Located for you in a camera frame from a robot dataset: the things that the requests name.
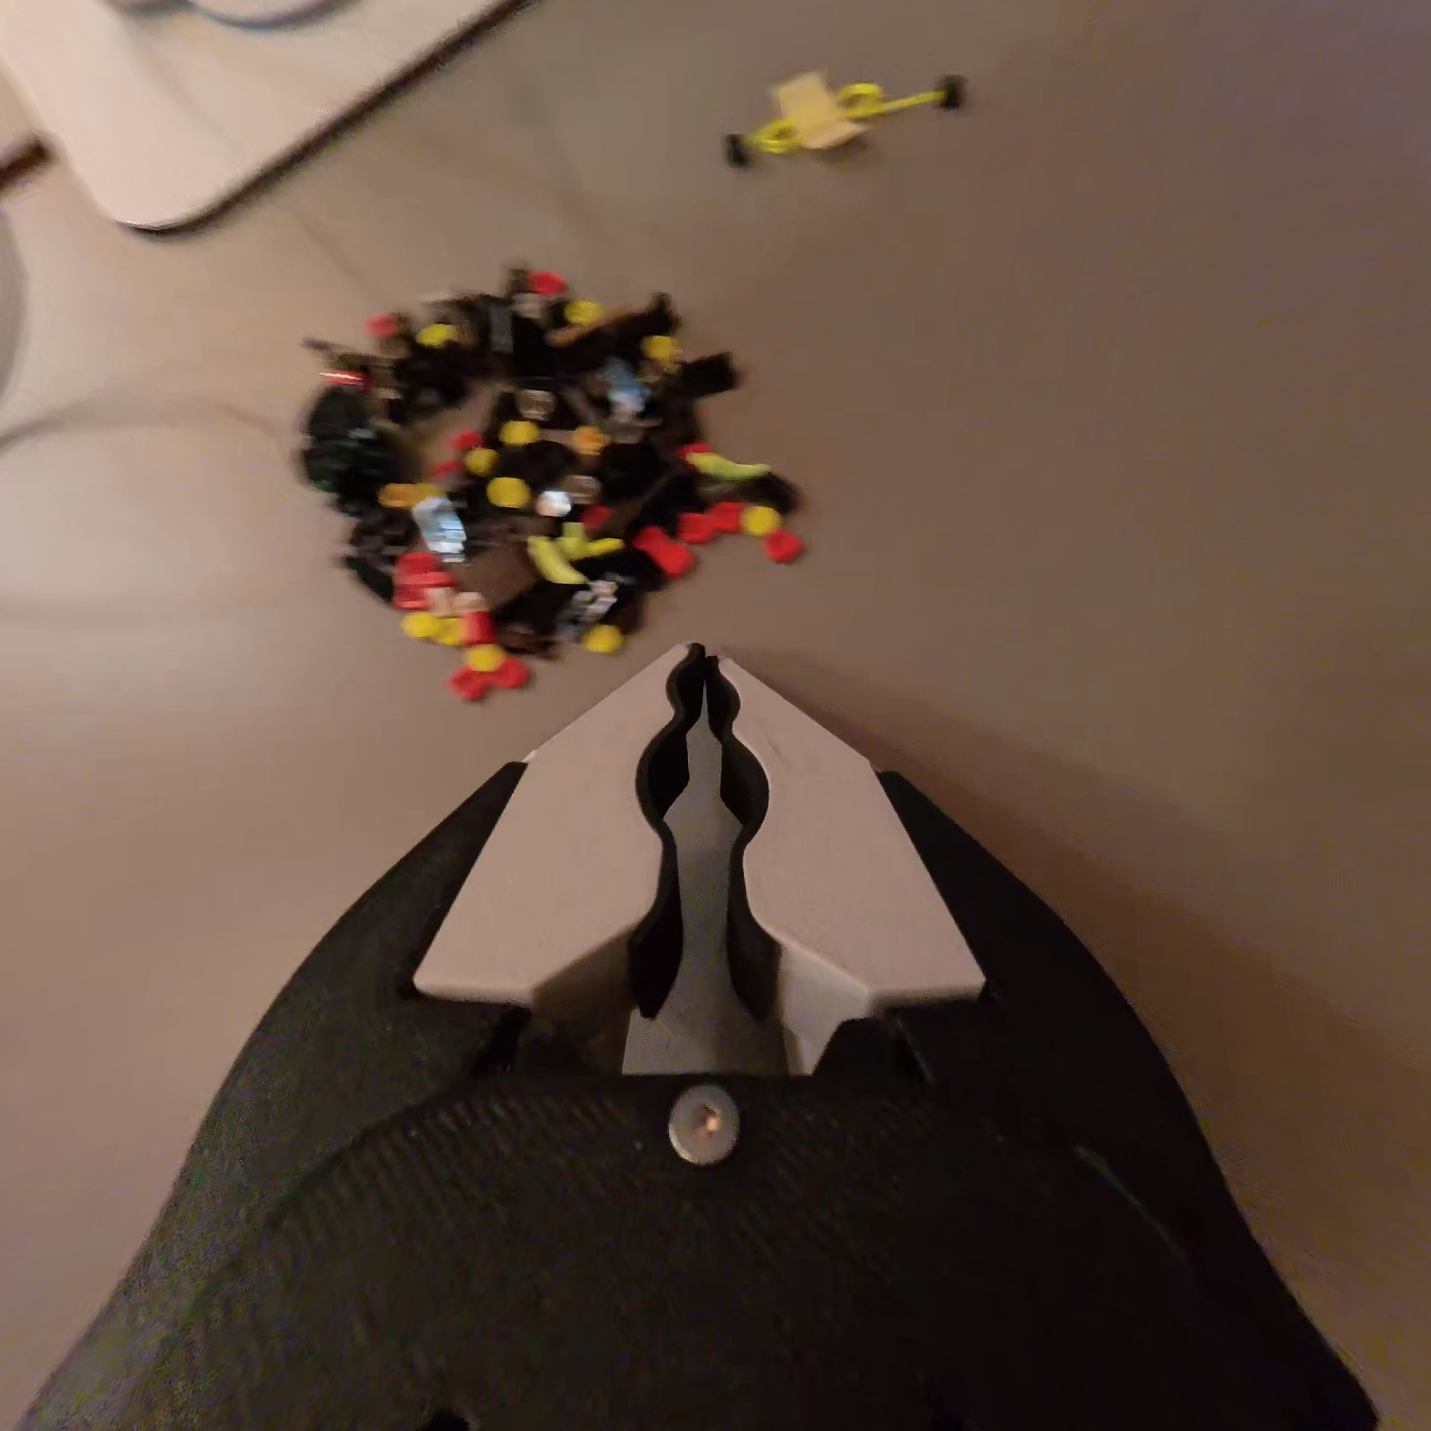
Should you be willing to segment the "small beige paper tag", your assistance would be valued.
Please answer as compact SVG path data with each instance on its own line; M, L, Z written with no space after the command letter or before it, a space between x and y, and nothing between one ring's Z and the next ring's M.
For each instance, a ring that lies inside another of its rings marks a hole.
M867 124L842 107L823 73L791 77L774 87L772 97L777 118L767 147L775 155L838 150L867 133Z

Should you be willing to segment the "neon yellow lego axle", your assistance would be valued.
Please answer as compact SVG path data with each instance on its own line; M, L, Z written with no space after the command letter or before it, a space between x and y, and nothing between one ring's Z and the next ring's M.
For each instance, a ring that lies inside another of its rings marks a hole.
M910 94L910 95L889 95L886 94L878 83L872 82L855 82L845 83L840 87L832 85L837 92L837 99L840 101L842 107L849 112L852 119L859 119L871 124L878 119L884 119L895 114L907 114L922 109L941 111L947 114L958 112L966 99L968 99L968 78L964 75L947 75L942 77L934 87L929 87L922 92ZM750 131L750 133L729 133L723 138L721 152L729 167L734 169L748 169L752 167L760 157L784 157L775 155L770 152L769 145L769 133L770 126L774 124L775 116L769 119L762 128ZM849 148L861 140L849 143L842 148L833 148L826 152L813 152L815 155L828 155L837 150Z

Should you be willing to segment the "pile of lego pieces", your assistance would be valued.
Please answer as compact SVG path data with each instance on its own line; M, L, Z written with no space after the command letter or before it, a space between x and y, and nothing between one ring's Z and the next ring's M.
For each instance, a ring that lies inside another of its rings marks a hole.
M302 342L321 375L298 477L346 521L341 567L453 659L464 704L568 649L619 654L724 538L806 555L803 492L709 441L704 405L741 371L683 327L668 293L608 305L513 266L373 315L358 346Z

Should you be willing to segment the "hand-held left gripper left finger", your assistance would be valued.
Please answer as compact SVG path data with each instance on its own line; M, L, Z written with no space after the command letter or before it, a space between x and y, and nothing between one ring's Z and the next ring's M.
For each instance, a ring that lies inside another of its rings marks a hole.
M602 1072L685 946L668 814L690 780L706 649L673 647L539 744L414 974L418 993L527 1010Z

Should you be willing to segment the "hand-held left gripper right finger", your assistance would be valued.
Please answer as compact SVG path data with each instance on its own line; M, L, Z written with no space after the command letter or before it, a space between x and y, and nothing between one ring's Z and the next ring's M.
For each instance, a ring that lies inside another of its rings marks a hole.
M985 973L874 765L726 656L707 712L740 823L731 985L779 1026L789 1070L813 1073L845 1024L980 997Z

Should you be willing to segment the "white paper sheet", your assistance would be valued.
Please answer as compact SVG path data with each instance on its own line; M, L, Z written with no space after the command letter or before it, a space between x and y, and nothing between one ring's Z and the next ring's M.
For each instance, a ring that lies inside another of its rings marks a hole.
M513 3L4 2L4 78L114 223L198 225Z

